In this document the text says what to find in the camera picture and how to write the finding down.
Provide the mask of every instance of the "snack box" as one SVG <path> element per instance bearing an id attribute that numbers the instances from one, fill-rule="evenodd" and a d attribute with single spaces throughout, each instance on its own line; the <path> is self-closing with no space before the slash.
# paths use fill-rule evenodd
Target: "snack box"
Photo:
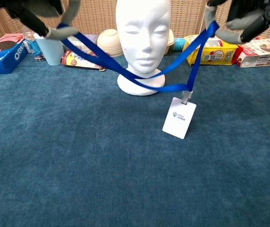
<path id="1" fill-rule="evenodd" d="M 270 66 L 270 39 L 254 39 L 240 48 L 242 52 L 236 63 L 241 68 Z"/>
<path id="2" fill-rule="evenodd" d="M 182 49 L 184 51 L 198 35 L 189 35 L 184 37 L 185 45 Z M 187 62 L 192 65 L 195 63 L 198 51 L 198 46 L 194 52 L 187 57 Z M 204 45 L 201 64 L 202 65 L 232 65 L 236 62 L 238 55 L 240 54 L 239 48 L 235 44 L 229 44 L 223 40 L 213 37 L 209 38 Z"/>
<path id="3" fill-rule="evenodd" d="M 23 34 L 5 34 L 0 38 L 0 74 L 11 73 L 28 54 Z"/>
<path id="4" fill-rule="evenodd" d="M 87 53 L 87 54 L 90 54 L 92 56 L 96 56 L 90 50 L 84 50 L 83 52 Z M 105 71 L 105 68 L 81 58 L 80 56 L 78 56 L 77 54 L 75 54 L 71 50 L 67 50 L 64 53 L 64 55 L 61 57 L 60 62 L 61 62 L 62 65 L 67 66 L 67 67 L 76 67 L 76 68 L 84 68 L 84 69 Z"/>

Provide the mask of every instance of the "white card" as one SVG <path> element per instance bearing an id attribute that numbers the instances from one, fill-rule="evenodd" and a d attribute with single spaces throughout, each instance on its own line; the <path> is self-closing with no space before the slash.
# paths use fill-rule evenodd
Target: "white card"
<path id="1" fill-rule="evenodd" d="M 190 102 L 187 102 L 185 105 L 182 103 L 182 99 L 174 97 L 168 110 L 162 131 L 180 139 L 184 139 L 196 106 L 196 104 Z"/>

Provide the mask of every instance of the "bowl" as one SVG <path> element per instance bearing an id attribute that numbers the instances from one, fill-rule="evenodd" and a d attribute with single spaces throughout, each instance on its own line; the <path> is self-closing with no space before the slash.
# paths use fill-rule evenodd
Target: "bowl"
<path id="1" fill-rule="evenodd" d="M 117 57 L 123 54 L 120 39 L 116 29 L 104 30 L 97 39 L 97 46 L 111 57 Z"/>
<path id="2" fill-rule="evenodd" d="M 167 41 L 167 46 L 164 55 L 168 54 L 169 50 L 172 50 L 174 47 L 174 34 L 173 31 L 170 29 L 169 30 L 169 35 L 168 35 L 168 41 Z"/>

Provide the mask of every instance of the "logo on card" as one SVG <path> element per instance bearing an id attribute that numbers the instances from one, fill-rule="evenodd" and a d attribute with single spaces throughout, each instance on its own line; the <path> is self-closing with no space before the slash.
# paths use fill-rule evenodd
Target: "logo on card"
<path id="1" fill-rule="evenodd" d="M 177 117 L 178 119 L 180 119 L 180 120 L 182 120 L 182 121 L 185 121 L 184 116 L 178 114 L 177 112 L 173 112 L 173 116 L 174 116 L 174 117 Z"/>

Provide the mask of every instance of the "lanyard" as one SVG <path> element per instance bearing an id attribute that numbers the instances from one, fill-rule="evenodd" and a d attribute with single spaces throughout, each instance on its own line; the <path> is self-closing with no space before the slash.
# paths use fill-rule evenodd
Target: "lanyard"
<path id="1" fill-rule="evenodd" d="M 62 27 L 67 27 L 67 26 L 68 25 L 61 23 L 58 25 L 57 28 L 62 28 Z M 219 29 L 219 25 L 217 24 L 216 21 L 213 21 L 209 25 L 208 29 L 205 29 L 204 31 L 202 31 L 199 34 L 199 36 L 178 56 L 178 58 L 171 65 L 169 65 L 166 69 L 164 69 L 160 73 L 150 77 L 150 78 L 158 77 L 174 70 L 200 45 L 198 55 L 197 55 L 195 64 L 192 68 L 192 71 L 190 73 L 187 85 L 186 84 L 172 84 L 172 85 L 168 85 L 164 87 L 150 87 L 150 86 L 144 85 L 138 82 L 136 79 L 146 79 L 146 78 L 139 77 L 129 72 L 127 69 L 123 68 L 114 58 L 112 58 L 107 53 L 105 53 L 101 48 L 99 48 L 96 44 L 94 44 L 91 40 L 89 40 L 86 36 L 84 36 L 80 32 L 74 36 L 77 39 L 79 39 L 85 46 L 87 46 L 92 52 L 94 52 L 95 55 L 97 55 L 97 57 L 84 53 L 79 48 L 75 47 L 68 39 L 62 40 L 62 43 L 65 44 L 69 49 L 71 49 L 75 54 L 77 54 L 81 58 L 89 62 L 95 63 L 106 69 L 110 69 L 115 72 L 118 72 L 119 74 L 123 75 L 125 78 L 127 78 L 134 84 L 137 84 L 141 87 L 159 91 L 159 92 L 192 91 L 193 84 L 199 70 L 203 47 L 205 43 L 207 42 L 208 38 L 213 36 L 216 30 L 218 29 Z"/>

